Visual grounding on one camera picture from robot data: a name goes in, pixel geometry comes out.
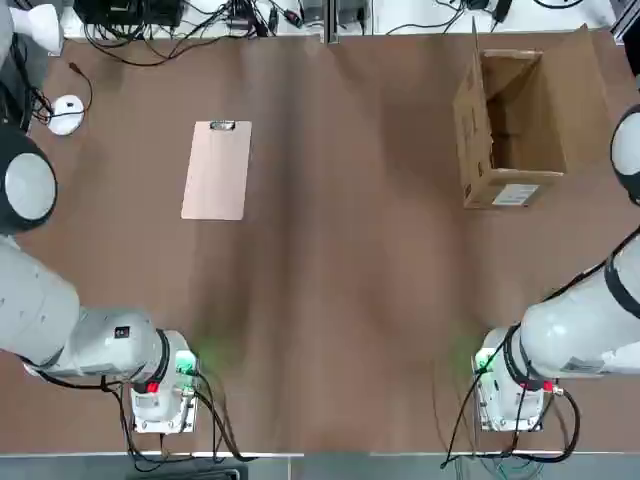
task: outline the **metal clip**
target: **metal clip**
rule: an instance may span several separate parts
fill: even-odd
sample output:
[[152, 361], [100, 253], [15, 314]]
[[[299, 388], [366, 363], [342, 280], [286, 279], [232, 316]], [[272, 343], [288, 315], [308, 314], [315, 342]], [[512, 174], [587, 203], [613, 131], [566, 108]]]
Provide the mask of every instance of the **metal clip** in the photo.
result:
[[209, 123], [209, 128], [211, 130], [230, 132], [231, 130], [235, 130], [236, 122], [234, 122], [233, 120], [214, 120], [213, 122]]

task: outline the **brown table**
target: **brown table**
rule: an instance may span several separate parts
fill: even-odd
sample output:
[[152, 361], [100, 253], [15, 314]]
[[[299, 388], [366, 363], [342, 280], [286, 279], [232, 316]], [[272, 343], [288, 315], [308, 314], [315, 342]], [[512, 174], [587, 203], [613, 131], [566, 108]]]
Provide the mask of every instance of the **brown table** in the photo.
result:
[[[560, 38], [483, 42], [543, 49]], [[60, 198], [20, 242], [85, 305], [142, 307], [183, 332], [224, 378], [244, 451], [442, 451], [438, 428], [448, 440], [488, 328], [518, 321], [640, 219], [606, 158], [531, 209], [461, 208], [451, 100], [472, 42], [222, 41], [147, 69], [68, 43], [64, 58], [92, 79], [95, 100], [71, 137], [34, 127]], [[606, 33], [595, 44], [615, 118], [636, 101], [633, 79]], [[129, 53], [150, 58], [144, 45]], [[51, 60], [50, 97], [84, 88]], [[210, 119], [253, 122], [242, 222], [180, 219], [193, 125]], [[0, 451], [124, 450], [110, 396], [0, 360]], [[581, 450], [640, 450], [640, 380], [566, 385], [583, 411]], [[547, 423], [521, 445], [559, 450]], [[139, 442], [158, 448], [155, 436]], [[209, 450], [207, 415], [167, 444]], [[485, 435], [478, 448], [501, 444]], [[462, 429], [456, 449], [469, 448]]]

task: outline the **open cardboard box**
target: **open cardboard box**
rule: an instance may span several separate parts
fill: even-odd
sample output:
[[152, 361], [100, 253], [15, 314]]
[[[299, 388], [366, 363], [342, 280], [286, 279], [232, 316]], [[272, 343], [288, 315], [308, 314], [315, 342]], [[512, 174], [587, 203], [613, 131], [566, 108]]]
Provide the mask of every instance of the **open cardboard box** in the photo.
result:
[[543, 52], [475, 48], [454, 99], [466, 208], [527, 206], [607, 160], [613, 124], [586, 26]]

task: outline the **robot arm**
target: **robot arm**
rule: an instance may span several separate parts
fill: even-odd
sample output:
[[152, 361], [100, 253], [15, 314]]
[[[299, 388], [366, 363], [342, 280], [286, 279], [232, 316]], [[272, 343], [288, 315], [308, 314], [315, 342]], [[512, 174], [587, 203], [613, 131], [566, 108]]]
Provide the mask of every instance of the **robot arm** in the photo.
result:
[[[640, 105], [618, 124], [611, 162], [631, 201], [640, 205]], [[485, 430], [537, 425], [545, 381], [640, 374], [640, 227], [601, 264], [529, 307], [519, 328], [491, 331], [474, 368], [486, 365], [501, 346], [478, 381]]]
[[75, 288], [22, 252], [9, 235], [51, 215], [55, 175], [22, 132], [0, 125], [0, 349], [32, 374], [110, 376], [132, 384], [136, 427], [174, 433], [195, 415], [195, 357], [178, 332], [139, 310], [87, 309]]
[[54, 55], [60, 55], [62, 51], [62, 27], [56, 9], [51, 4], [21, 10], [9, 7], [6, 0], [0, 0], [0, 66], [7, 56], [14, 33], [31, 37]]

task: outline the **clipboard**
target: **clipboard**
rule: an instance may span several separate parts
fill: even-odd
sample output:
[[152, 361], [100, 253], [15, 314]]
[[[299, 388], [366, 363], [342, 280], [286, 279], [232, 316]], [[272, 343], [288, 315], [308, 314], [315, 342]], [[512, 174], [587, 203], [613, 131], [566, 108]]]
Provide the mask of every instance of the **clipboard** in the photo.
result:
[[182, 200], [182, 218], [242, 220], [251, 122], [196, 122]]

